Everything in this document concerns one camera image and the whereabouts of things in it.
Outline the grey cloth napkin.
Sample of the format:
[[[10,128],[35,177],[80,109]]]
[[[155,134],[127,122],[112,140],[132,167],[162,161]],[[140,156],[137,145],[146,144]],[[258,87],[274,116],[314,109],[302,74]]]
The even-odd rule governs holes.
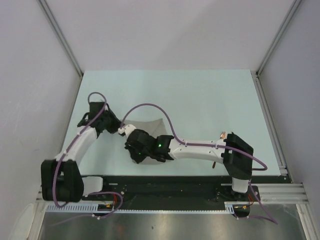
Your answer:
[[[137,130],[142,130],[146,132],[154,139],[156,139],[158,136],[169,135],[162,118],[159,118],[157,120],[152,120],[152,121],[125,120],[123,127],[126,128],[127,125],[130,125],[130,126],[132,125]],[[168,161],[167,159],[164,159],[164,158],[162,158],[162,161],[158,161],[157,159],[154,159],[148,155],[144,156],[142,153],[139,154],[139,152],[134,152],[135,150],[131,146],[129,146],[129,144],[127,143],[128,142],[127,136],[126,135],[124,136],[126,137],[124,148],[128,150],[130,158],[135,164],[159,165]]]

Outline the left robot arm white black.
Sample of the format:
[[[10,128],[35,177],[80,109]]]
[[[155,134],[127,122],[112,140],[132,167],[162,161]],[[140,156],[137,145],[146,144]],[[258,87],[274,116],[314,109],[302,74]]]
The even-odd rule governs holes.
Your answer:
[[[79,164],[90,146],[103,131],[114,134],[121,121],[109,105],[90,102],[89,112],[77,124],[76,136],[69,146],[54,159],[41,163],[41,192],[45,201],[79,202],[83,196],[93,193],[98,199],[110,196],[111,188],[99,176],[83,177]]]

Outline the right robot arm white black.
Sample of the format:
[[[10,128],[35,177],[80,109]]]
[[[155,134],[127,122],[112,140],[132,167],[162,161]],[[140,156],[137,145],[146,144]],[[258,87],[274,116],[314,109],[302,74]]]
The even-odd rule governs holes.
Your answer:
[[[160,163],[179,159],[212,161],[224,165],[231,176],[230,194],[235,200],[242,201],[249,194],[254,149],[234,133],[228,133],[226,138],[198,142],[178,140],[173,135],[153,137],[132,124],[120,128],[118,133],[125,136],[125,149],[137,164],[146,158]]]

